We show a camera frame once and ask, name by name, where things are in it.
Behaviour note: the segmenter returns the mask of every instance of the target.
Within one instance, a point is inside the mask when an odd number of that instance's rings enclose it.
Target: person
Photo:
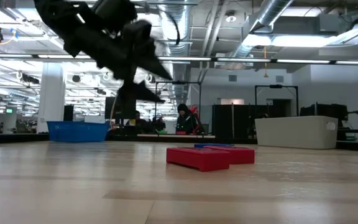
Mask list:
[[[162,118],[157,119],[156,117],[153,117],[151,126],[153,133],[161,133],[163,130],[165,130],[165,128],[167,128],[164,120]]]
[[[145,119],[140,118],[140,112],[135,111],[135,129],[138,133],[148,133],[150,130],[149,123]]]
[[[202,125],[196,114],[193,114],[185,104],[178,105],[177,133],[199,134]]]

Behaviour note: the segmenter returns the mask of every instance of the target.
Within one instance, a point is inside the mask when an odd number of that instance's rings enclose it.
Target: white wall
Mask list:
[[[244,104],[255,103],[255,85],[291,85],[292,75],[286,70],[270,69],[267,70],[268,77],[265,78],[265,70],[233,70],[225,69],[209,69],[202,88],[201,88],[201,122],[212,123],[212,105],[218,104],[218,98],[221,99],[242,99]],[[197,81],[199,69],[191,69],[191,81]],[[237,75],[236,82],[229,82],[229,75]],[[276,76],[284,77],[283,83],[276,83]],[[190,105],[198,105],[200,103],[198,95],[198,85],[190,88],[188,95],[188,103]],[[290,99],[295,97],[287,89],[258,89],[258,105],[266,105],[267,99]]]
[[[308,65],[296,71],[292,80],[300,87],[300,107],[318,102],[358,110],[358,66]],[[358,116],[350,115],[349,124],[357,129]]]

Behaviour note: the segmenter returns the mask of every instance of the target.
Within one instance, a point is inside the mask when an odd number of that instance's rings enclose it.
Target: black jacket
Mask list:
[[[193,133],[193,131],[199,125],[196,115],[192,114],[188,107],[184,104],[180,104],[178,106],[178,113],[179,111],[184,111],[185,115],[181,116],[179,114],[179,117],[177,119],[177,132],[184,131],[186,132],[186,134]]]

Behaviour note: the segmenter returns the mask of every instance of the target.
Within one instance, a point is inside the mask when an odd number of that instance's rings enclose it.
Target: red block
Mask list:
[[[229,168],[230,153],[208,148],[168,148],[167,163],[198,168],[201,172]]]
[[[255,151],[246,147],[204,146],[208,149],[230,152],[230,164],[255,163]]]

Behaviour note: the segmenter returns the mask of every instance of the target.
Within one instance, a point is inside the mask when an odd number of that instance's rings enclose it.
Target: white pillar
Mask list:
[[[63,121],[66,76],[61,63],[44,63],[37,132],[47,132],[47,121]]]
[[[17,120],[17,107],[6,107],[5,115],[4,115],[4,134],[12,134],[12,128],[16,128],[16,120]]]

